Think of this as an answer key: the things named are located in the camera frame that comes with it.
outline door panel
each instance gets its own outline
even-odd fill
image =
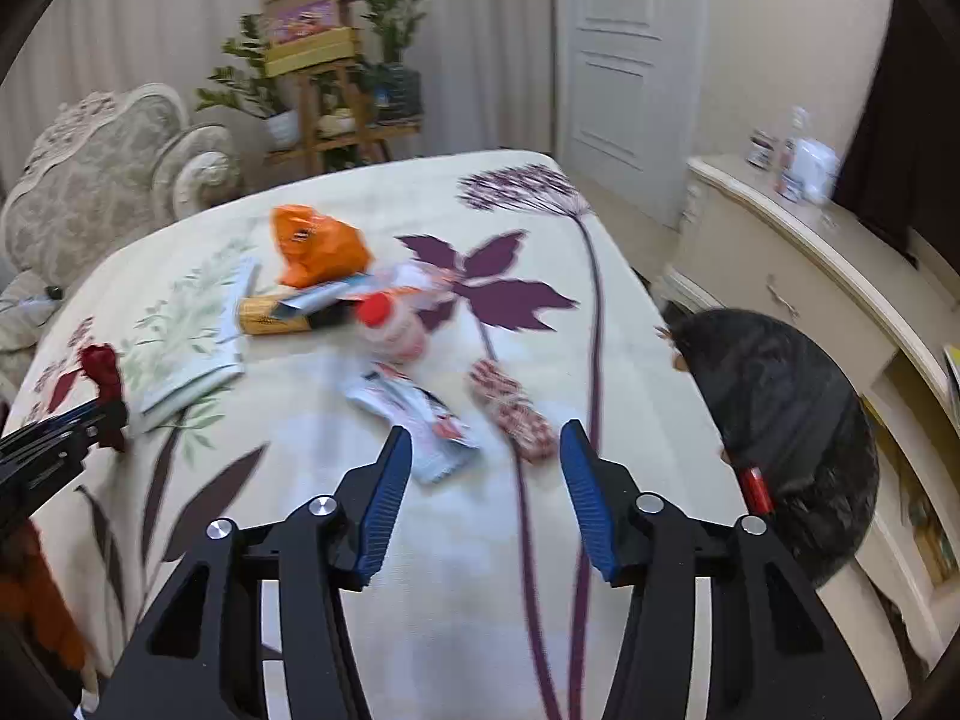
[[[560,162],[675,226],[706,0],[559,0]]]

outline dresser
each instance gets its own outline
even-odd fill
[[[791,322],[861,394],[880,491],[856,560],[933,665],[960,623],[950,555],[960,553],[960,421],[942,353],[945,343],[960,346],[956,274],[929,250],[914,268],[846,209],[784,199],[771,172],[736,155],[690,159],[680,227],[653,285],[661,306],[745,308]]]

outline tablecloth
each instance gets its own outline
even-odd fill
[[[85,343],[119,350],[132,399],[185,354],[208,351],[236,258],[259,259],[256,292],[277,288],[269,212],[284,203],[357,227],[379,263],[416,257],[459,274],[428,318],[429,351],[408,372],[472,426],[482,452],[435,487],[411,480],[383,570],[362,594],[344,594],[373,716],[600,716],[630,589],[610,589],[589,568],[559,464],[515,459],[469,396],[470,365],[496,357],[555,426],[582,420],[601,456],[690,517],[731,523],[744,507],[693,379],[656,331],[654,304],[548,157],[491,151],[339,172],[129,245],[59,312],[6,432],[93,396],[75,374]],[[352,327],[245,346],[243,376],[136,437],[125,456],[92,451],[86,471],[35,515],[105,677],[206,523],[284,519],[373,461],[387,435],[342,394],[366,361]],[[265,589],[270,603],[275,587]],[[264,642],[282,650],[270,614]],[[271,712],[282,717],[281,663],[265,668]]]

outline drawer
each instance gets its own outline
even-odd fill
[[[832,279],[784,236],[717,189],[675,268],[725,306],[792,322],[864,391],[896,346]]]

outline silver bolt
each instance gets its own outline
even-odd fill
[[[664,510],[664,500],[653,493],[643,493],[637,498],[637,509],[645,514],[659,514]]]
[[[229,519],[215,519],[206,527],[206,534],[210,538],[225,538],[233,530]]]
[[[314,517],[326,517],[328,514],[337,511],[337,502],[329,495],[320,495],[320,497],[310,501],[308,508],[310,514],[313,514]]]
[[[752,514],[750,517],[741,519],[740,526],[747,533],[750,533],[751,536],[763,536],[763,534],[767,532],[767,523],[759,517],[754,517]]]

